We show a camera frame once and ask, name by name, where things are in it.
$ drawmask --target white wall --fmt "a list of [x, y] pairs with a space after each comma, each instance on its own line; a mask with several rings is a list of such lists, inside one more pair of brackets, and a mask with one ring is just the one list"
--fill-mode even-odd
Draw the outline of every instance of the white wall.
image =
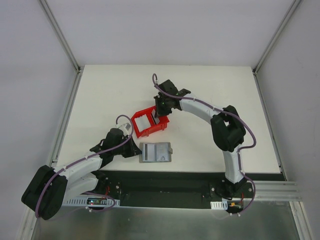
[[305, 0], [258, 73], [285, 172], [320, 239], [320, 1]]
[[255, 67], [293, 0], [48, 0], [85, 64]]
[[22, 194], [45, 165], [75, 71], [36, 0], [0, 1], [0, 239], [17, 235]]

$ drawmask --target white table surface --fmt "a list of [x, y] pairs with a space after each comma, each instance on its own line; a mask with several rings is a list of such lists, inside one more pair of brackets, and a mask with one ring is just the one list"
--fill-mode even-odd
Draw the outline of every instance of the white table surface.
[[[242, 151], [243, 168], [250, 173], [279, 173], [279, 167], [267, 122], [250, 67], [178, 66], [178, 65], [86, 65], [76, 94], [58, 165], [82, 158], [90, 148], [115, 127], [120, 114], [130, 118], [137, 111], [154, 106], [157, 90], [152, 74], [159, 83], [170, 79], [180, 89], [217, 107], [233, 105], [254, 132], [257, 145]], [[211, 126], [188, 113], [173, 110], [164, 131], [140, 142], [170, 142], [172, 162], [139, 163], [139, 157], [115, 156], [104, 170], [224, 172], [222, 151], [215, 145]], [[252, 139], [247, 132], [244, 145]]]

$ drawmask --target purple cable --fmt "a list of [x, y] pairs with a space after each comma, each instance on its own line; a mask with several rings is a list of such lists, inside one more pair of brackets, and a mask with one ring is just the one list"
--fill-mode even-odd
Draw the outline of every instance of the purple cable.
[[[69, 165], [67, 165], [65, 169], [68, 169], [68, 168], [70, 168], [70, 167], [72, 167], [72, 166], [74, 166], [74, 165], [76, 165], [76, 164], [78, 164], [78, 163], [80, 163], [80, 162], [82, 162], [82, 161], [84, 161], [84, 160], [86, 160], [86, 159], [92, 158], [92, 157], [97, 156], [97, 155], [99, 155], [99, 154], [103, 154], [103, 153], [112, 151], [112, 150], [117, 149], [117, 148], [123, 146], [124, 144], [126, 144], [126, 143], [130, 140], [130, 138], [132, 137], [132, 135], [133, 135], [133, 133], [134, 133], [134, 127], [133, 127], [134, 125], [133, 125], [131, 119], [130, 119], [128, 116], [126, 116], [126, 115], [120, 115], [120, 116], [118, 116], [118, 117], [116, 118], [116, 121], [115, 121], [116, 124], [118, 124], [118, 119], [119, 119], [120, 117], [125, 117], [125, 118], [127, 118], [127, 119], [129, 120], [130, 124], [131, 124], [131, 133], [130, 133], [129, 137], [128, 137], [124, 142], [120, 143], [120, 144], [117, 145], [117, 146], [111, 147], [111, 148], [109, 148], [109, 149], [106, 149], [106, 150], [103, 150], [103, 151], [100, 151], [100, 152], [91, 154], [91, 155], [89, 155], [87, 158], [86, 158], [86, 157], [83, 157], [83, 158], [81, 158], [81, 159], [79, 159], [79, 160], [77, 160], [77, 161], [74, 161], [74, 162], [70, 163]], [[39, 218], [39, 217], [40, 217], [40, 216], [39, 216], [39, 207], [40, 207], [40, 203], [41, 203], [41, 201], [42, 201], [42, 198], [43, 198], [44, 195], [45, 195], [46, 190], [47, 190], [48, 187], [50, 186], [51, 182], [55, 179], [55, 177], [58, 176], [60, 173], [62, 173], [65, 169], [62, 168], [62, 169], [60, 169], [59, 171], [57, 171], [57, 172], [49, 179], [49, 181], [46, 183], [46, 185], [44, 186], [44, 188], [43, 188], [43, 190], [42, 190], [42, 192], [41, 192], [41, 194], [40, 194], [40, 197], [39, 197], [39, 199], [38, 199], [38, 202], [36, 203], [36, 206], [35, 206], [35, 211], [34, 211], [34, 212], [35, 212], [35, 217], [36, 217], [36, 218]]]
[[225, 115], [229, 115], [235, 119], [237, 119], [246, 129], [247, 131], [250, 133], [251, 137], [252, 137], [252, 140], [253, 140], [253, 143], [252, 145], [249, 145], [249, 146], [242, 146], [242, 147], [239, 147], [239, 149], [237, 150], [237, 154], [238, 154], [238, 163], [239, 163], [239, 170], [240, 170], [240, 173], [242, 174], [242, 176], [247, 179], [248, 181], [250, 181], [252, 183], [252, 186], [253, 186], [253, 197], [251, 199], [251, 201], [249, 202], [249, 204], [241, 211], [243, 212], [244, 210], [246, 210], [251, 204], [252, 202], [254, 201], [255, 197], [256, 197], [256, 185], [254, 183], [254, 181], [249, 178], [248, 176], [246, 176], [244, 173], [243, 173], [243, 170], [242, 170], [242, 166], [241, 166], [241, 156], [240, 156], [240, 151], [242, 149], [252, 149], [254, 148], [256, 145], [257, 145], [257, 139], [256, 139], [256, 136], [254, 135], [254, 133], [251, 131], [251, 129], [249, 128], [249, 126], [237, 115], [231, 113], [231, 112], [227, 112], [227, 111], [224, 111], [222, 109], [219, 109], [219, 108], [216, 108], [216, 107], [213, 107], [212, 105], [210, 105], [209, 103], [206, 103], [205, 101], [202, 101], [200, 99], [197, 99], [197, 98], [193, 98], [193, 97], [186, 97], [186, 96], [174, 96], [174, 95], [171, 95], [165, 91], [163, 91], [159, 86], [158, 84], [156, 83], [156, 81], [158, 81], [158, 76], [157, 74], [153, 74], [152, 75], [152, 82], [153, 82], [153, 85], [154, 87], [162, 94], [170, 97], [170, 98], [173, 98], [173, 99], [186, 99], [186, 100], [192, 100], [192, 101], [195, 101], [195, 102], [198, 102], [198, 103], [201, 103], [209, 108], [211, 108], [212, 110], [214, 111], [217, 111], [219, 113], [222, 113], [222, 114], [225, 114]]

